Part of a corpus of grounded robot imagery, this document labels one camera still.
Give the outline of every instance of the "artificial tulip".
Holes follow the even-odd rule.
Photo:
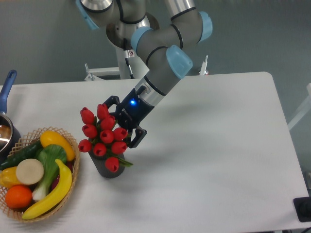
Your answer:
[[[105,161],[106,168],[111,172],[116,172],[119,169],[119,160],[116,157],[110,157]]]
[[[93,148],[93,152],[97,156],[104,156],[106,154],[106,146],[103,143],[96,143]]]
[[[81,117],[82,117],[82,121],[85,124],[93,124],[94,122],[94,114],[88,110],[88,108],[84,107],[81,111],[80,111]]]
[[[108,107],[106,104],[97,105],[97,117],[99,120],[103,120],[109,116]]]
[[[101,121],[102,130],[111,130],[114,125],[115,125],[115,117],[112,115],[107,116],[105,119]]]
[[[114,154],[122,154],[125,152],[127,145],[125,142],[114,142],[111,146],[111,151]]]
[[[92,149],[92,144],[87,139],[83,139],[79,143],[78,148],[80,152],[89,152]]]
[[[100,138],[104,143],[112,143],[114,139],[113,132],[111,130],[103,130],[101,131]]]
[[[114,134],[115,140],[122,141],[127,136],[127,130],[119,127],[113,131],[113,134]]]
[[[90,125],[90,124],[84,125],[82,127],[82,131],[84,135],[89,138],[95,138],[97,136],[97,129],[94,125]]]

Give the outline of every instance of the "fruit basket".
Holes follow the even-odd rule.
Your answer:
[[[7,206],[7,204],[5,202],[5,195],[8,191],[8,189],[6,187],[0,186],[0,209],[9,218],[13,218],[13,219],[20,221],[20,222],[41,221],[41,220],[47,219],[50,216],[54,215],[67,202],[68,198],[70,197],[70,195],[73,191],[73,188],[74,188],[76,180],[77,180],[77,176],[78,176],[78,172],[79,172],[79,165],[80,165],[80,152],[78,149],[78,144],[76,142],[76,139],[70,133],[68,133],[67,131],[65,131],[63,129],[49,127],[49,128],[34,130],[32,133],[28,133],[27,135],[25,135],[21,139],[19,139],[19,141],[15,144],[15,147],[12,148],[9,156],[12,156],[17,151],[26,147],[27,145],[30,145],[30,144],[38,141],[40,139],[40,136],[45,131],[54,131],[54,132],[59,133],[72,146],[74,153],[75,153],[75,158],[73,160],[74,163],[73,163],[73,167],[72,167],[72,183],[71,183],[71,186],[70,186],[68,193],[65,195],[65,197],[56,206],[54,206],[48,212],[46,212],[46,213],[44,213],[44,214],[42,214],[36,218],[29,219],[29,220],[22,219],[23,211],[13,210]]]

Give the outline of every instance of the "yellow banana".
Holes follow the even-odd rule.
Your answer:
[[[69,192],[72,183],[71,171],[60,159],[55,159],[55,162],[59,166],[59,182],[56,188],[53,189],[52,192],[50,192],[44,199],[29,207],[22,215],[22,219],[33,219],[44,214],[56,206]]]

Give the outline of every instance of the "metal stand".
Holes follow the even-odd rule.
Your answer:
[[[307,90],[309,96],[306,97],[291,117],[291,121],[288,123],[289,130],[291,130],[304,117],[304,115],[311,110],[311,83],[308,84]]]

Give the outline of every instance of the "orange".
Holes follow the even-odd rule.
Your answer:
[[[11,209],[27,207],[33,199],[33,194],[29,187],[16,185],[8,190],[5,195],[5,203]]]

